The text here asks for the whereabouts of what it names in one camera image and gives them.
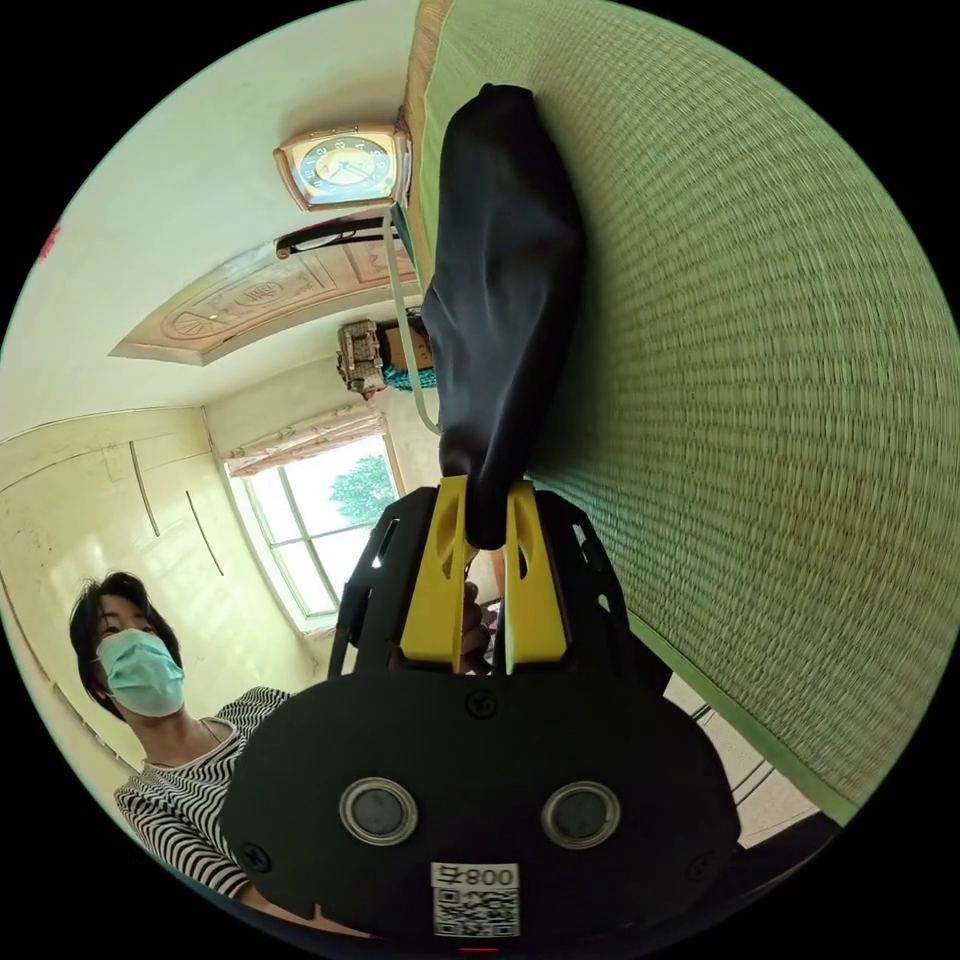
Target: black and white striped shirt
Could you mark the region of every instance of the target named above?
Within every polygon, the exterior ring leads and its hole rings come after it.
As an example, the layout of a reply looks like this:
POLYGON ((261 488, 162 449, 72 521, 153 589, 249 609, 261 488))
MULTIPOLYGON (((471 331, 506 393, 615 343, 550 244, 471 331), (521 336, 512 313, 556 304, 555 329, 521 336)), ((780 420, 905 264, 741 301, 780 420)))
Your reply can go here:
POLYGON ((234 897, 246 874, 220 833, 220 811, 247 737, 289 693, 255 687, 215 717, 232 730, 210 753, 182 767, 146 764, 114 795, 144 846, 174 870, 234 897))

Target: green foliage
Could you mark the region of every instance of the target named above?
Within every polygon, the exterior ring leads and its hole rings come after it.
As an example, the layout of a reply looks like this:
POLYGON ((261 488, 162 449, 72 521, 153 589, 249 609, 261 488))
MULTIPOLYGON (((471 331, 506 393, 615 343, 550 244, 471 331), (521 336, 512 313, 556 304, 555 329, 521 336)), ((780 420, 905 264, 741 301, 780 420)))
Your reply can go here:
POLYGON ((333 481, 330 499, 348 523, 376 523, 395 497, 384 457, 361 457, 333 481))

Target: decorative ceiling panel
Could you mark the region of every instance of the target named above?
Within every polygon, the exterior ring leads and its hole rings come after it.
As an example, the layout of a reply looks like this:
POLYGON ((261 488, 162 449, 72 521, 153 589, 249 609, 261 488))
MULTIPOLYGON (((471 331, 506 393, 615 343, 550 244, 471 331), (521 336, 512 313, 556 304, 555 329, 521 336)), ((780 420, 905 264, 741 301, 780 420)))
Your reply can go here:
MULTIPOLYGON (((417 290, 416 273, 403 244, 397 240, 395 247, 400 281, 410 295, 417 290)), ((111 355, 202 366, 291 326, 389 297, 382 239, 321 246, 286 259, 267 243, 171 297, 111 355), (231 342, 235 346, 227 349, 231 342)))

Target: black fabric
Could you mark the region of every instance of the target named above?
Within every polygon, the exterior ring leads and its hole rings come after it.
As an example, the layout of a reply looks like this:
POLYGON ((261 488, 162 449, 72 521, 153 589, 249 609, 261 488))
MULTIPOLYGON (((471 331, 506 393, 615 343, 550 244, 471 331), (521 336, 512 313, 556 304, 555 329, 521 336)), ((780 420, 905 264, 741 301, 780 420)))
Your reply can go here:
POLYGON ((440 158, 436 266, 422 309, 440 398, 440 467, 468 481, 467 537, 505 540, 570 346, 586 266, 573 188, 529 90, 485 85, 440 158))

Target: curtain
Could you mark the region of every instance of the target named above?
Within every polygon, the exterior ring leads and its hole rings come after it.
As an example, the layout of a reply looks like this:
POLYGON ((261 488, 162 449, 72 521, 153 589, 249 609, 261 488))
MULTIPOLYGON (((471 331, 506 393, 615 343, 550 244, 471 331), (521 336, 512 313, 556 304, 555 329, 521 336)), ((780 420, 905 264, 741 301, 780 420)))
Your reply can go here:
POLYGON ((222 457, 231 477, 252 477, 385 432, 386 419, 379 410, 356 404, 283 427, 222 457))

